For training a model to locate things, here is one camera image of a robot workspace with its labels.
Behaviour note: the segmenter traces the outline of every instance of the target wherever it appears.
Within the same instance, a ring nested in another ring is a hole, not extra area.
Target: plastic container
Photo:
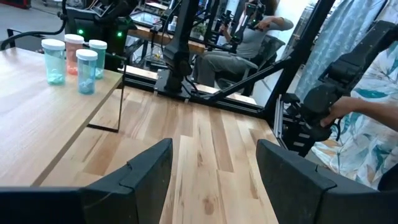
[[[67,71],[71,75],[77,75],[76,51],[83,48],[85,39],[75,34],[66,34],[65,42],[67,48]]]
[[[90,40],[88,42],[90,50],[94,50],[98,54],[97,65],[95,68],[95,78],[104,78],[104,66],[105,66],[105,52],[108,47],[106,42],[102,40]]]
[[[79,93],[91,95],[95,92],[95,67],[98,54],[93,50],[79,49],[76,51],[76,57]]]
[[[65,84],[65,43],[60,40],[42,40],[44,49],[45,71],[50,85]]]

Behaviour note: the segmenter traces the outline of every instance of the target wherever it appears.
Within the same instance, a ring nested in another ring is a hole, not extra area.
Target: black chair
[[[276,37],[266,35],[264,40],[262,41],[261,48],[259,54],[256,58],[259,58],[258,63],[253,63],[248,60],[245,60],[248,68],[244,72],[244,74],[235,75],[229,72],[218,72],[216,73],[216,82],[217,85],[221,89],[225,89],[234,85],[235,83],[246,79],[247,77],[255,74],[256,72],[270,66],[275,62],[277,54],[276,52],[285,45],[285,42],[279,40]],[[241,90],[241,94],[243,96],[250,96],[253,92],[254,84],[248,85]]]

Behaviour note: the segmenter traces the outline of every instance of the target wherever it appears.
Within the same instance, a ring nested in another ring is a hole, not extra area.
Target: black mounting plate
[[[169,77],[169,70],[163,70],[157,73],[157,81],[154,87],[154,91],[159,93],[160,95],[165,95],[171,98],[176,98],[179,100],[189,100],[191,98],[190,94],[188,93],[185,89],[187,90],[191,90],[192,87],[189,84],[189,82],[186,81],[186,79],[184,79],[182,81],[182,85],[181,86],[181,92],[180,93],[176,93],[176,92],[171,92],[165,89],[166,86],[166,82],[167,79]]]

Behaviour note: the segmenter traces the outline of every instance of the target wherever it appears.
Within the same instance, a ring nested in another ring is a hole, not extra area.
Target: person's arm
[[[224,35],[226,41],[227,41],[227,42],[230,42],[232,37],[231,37],[231,35],[228,33],[228,27],[225,27],[224,25],[221,25],[220,31],[222,31],[222,33],[223,33],[223,35]]]
[[[343,96],[330,107],[330,115],[321,120],[321,126],[327,126],[335,119],[351,112],[361,113],[387,127],[398,131],[398,106],[387,103],[373,103],[359,98]]]
[[[293,28],[293,22],[280,16],[266,16],[257,25],[262,30],[289,30]]]

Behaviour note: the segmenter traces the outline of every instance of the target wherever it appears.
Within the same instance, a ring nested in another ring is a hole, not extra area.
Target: wooden table
[[[47,84],[44,56],[22,49],[0,52],[0,185],[40,185],[121,82],[106,71],[96,93]]]
[[[114,93],[93,120],[116,125],[118,100]],[[277,144],[264,120],[134,88],[125,89],[119,134],[86,128],[42,185],[86,186],[163,138],[173,139],[174,152],[161,224],[277,223],[256,161],[258,139]]]
[[[157,2],[145,2],[146,6],[154,7],[157,10],[165,11],[168,7]]]
[[[138,37],[140,39],[144,39],[144,40],[148,40],[148,41],[152,40],[152,35],[153,35],[153,33],[150,32],[149,28],[142,27],[142,26],[137,26],[137,30],[129,30],[128,34],[133,37]],[[173,38],[173,35],[164,34],[163,46],[166,46],[172,40],[172,38]],[[161,32],[159,32],[158,34],[155,34],[154,42],[156,44],[162,43],[162,33]],[[191,41],[191,40],[188,41],[188,46],[189,46],[189,50],[196,54],[202,54],[206,48],[203,44],[199,44],[199,43]]]

